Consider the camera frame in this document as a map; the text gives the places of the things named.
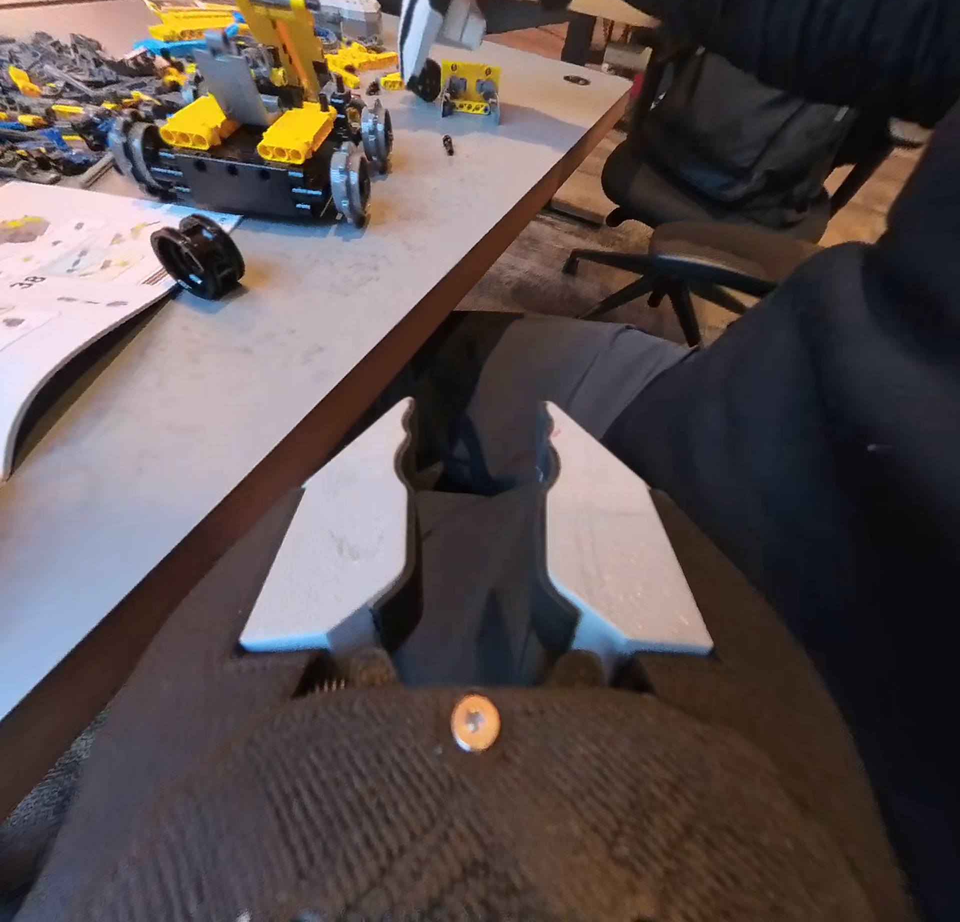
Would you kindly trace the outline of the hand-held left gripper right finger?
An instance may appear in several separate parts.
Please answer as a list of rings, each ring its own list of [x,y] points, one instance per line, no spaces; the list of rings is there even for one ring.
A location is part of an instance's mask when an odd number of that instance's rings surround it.
[[[539,425],[547,651],[711,654],[650,487],[555,403],[541,405]]]

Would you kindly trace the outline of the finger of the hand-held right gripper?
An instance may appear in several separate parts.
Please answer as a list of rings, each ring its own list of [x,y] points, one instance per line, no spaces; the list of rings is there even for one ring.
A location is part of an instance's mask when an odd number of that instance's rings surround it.
[[[402,0],[397,47],[399,73],[408,84],[423,69],[452,0]]]

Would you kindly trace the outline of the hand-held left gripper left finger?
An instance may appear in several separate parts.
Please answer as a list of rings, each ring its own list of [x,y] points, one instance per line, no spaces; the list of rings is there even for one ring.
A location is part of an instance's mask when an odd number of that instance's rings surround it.
[[[398,401],[303,484],[239,636],[245,652],[394,652],[410,636],[418,623],[414,412],[413,399]]]

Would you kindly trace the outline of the small yellow brick assembly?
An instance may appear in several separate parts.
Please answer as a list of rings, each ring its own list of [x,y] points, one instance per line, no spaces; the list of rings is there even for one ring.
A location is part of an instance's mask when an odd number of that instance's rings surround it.
[[[440,114],[448,118],[467,114],[500,122],[500,76],[498,66],[444,60],[440,66]]]

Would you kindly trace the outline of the yellow black brick vehicle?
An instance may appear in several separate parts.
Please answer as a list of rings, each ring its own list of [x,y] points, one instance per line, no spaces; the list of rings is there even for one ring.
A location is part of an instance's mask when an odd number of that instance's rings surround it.
[[[203,32],[180,108],[154,122],[117,117],[114,167],[180,205],[362,227],[394,133],[383,102],[360,95],[360,74],[394,68],[397,55],[349,37],[344,19],[328,55],[317,21],[341,16],[341,2],[229,0],[225,14],[236,29]]]

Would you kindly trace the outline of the black wheel rim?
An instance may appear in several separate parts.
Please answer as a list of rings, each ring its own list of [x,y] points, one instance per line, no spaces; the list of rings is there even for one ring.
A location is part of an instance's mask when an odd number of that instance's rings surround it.
[[[191,213],[175,227],[150,234],[150,246],[166,273],[186,292],[219,301],[239,288],[244,258],[230,233],[208,216]]]

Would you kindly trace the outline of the grey desk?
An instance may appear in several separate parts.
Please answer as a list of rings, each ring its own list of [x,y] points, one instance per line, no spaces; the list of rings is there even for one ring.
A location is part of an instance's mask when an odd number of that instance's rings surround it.
[[[241,223],[240,294],[167,302],[78,380],[2,485],[2,819],[626,106],[617,76],[481,52],[502,68],[500,124],[392,93],[391,170],[364,231]]]

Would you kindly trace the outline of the grey battery box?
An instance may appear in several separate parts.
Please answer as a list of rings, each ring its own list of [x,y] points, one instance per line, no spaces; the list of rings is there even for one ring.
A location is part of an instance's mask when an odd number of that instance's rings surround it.
[[[378,0],[305,0],[316,34],[322,38],[381,42],[382,10]]]

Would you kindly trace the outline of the person's grey pants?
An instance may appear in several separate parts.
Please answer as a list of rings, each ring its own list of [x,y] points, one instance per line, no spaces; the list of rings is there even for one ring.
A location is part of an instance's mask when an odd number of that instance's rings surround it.
[[[410,364],[423,614],[397,654],[414,685],[536,681],[537,528],[548,470],[540,409],[594,437],[687,352],[622,324],[456,312]]]

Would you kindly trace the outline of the blue brick piece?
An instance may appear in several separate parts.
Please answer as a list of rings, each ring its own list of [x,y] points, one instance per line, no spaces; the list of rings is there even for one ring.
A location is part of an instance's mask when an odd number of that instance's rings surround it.
[[[135,41],[131,44],[132,52],[145,51],[153,55],[169,52],[176,58],[186,58],[186,56],[197,50],[204,50],[208,47],[207,33],[213,29],[189,30],[184,37],[174,38],[169,32],[163,37],[150,35],[146,38]],[[249,27],[245,23],[233,23],[223,29],[228,39],[247,40],[251,38]]]

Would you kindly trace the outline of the black office chair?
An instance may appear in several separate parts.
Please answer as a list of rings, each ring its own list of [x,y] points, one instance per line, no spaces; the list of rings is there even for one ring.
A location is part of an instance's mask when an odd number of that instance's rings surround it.
[[[614,205],[606,225],[633,220],[653,233],[645,253],[576,248],[562,267],[574,275],[583,262],[631,272],[635,280],[582,313],[596,319],[632,301],[647,297],[650,307],[669,299],[687,345],[700,344],[701,330],[692,297],[699,296],[741,316],[747,306],[734,297],[741,292],[761,299],[772,292],[806,258],[820,250],[830,220],[866,184],[895,148],[921,148],[927,134],[910,137],[906,124],[859,112],[824,188],[829,196],[825,224],[813,233],[775,230],[755,221],[721,214],[701,197],[651,165],[642,145],[642,124],[662,90],[671,66],[699,49],[671,37],[665,27],[640,28],[635,39],[649,50],[640,89],[633,104],[627,135],[609,155],[601,173],[604,194]]]

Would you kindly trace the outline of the instruction booklet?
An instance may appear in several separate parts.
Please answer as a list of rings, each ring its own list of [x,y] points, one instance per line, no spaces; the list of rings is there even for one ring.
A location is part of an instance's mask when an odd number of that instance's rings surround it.
[[[168,294],[151,234],[185,206],[14,181],[1,189],[1,479],[42,388]]]

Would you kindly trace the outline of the pile of dark brick pieces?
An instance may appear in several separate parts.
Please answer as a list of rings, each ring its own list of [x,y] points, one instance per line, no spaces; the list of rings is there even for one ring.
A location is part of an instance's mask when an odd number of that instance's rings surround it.
[[[156,123],[196,92],[193,62],[137,48],[119,59],[71,33],[1,39],[1,179],[57,184],[110,164],[115,120]]]

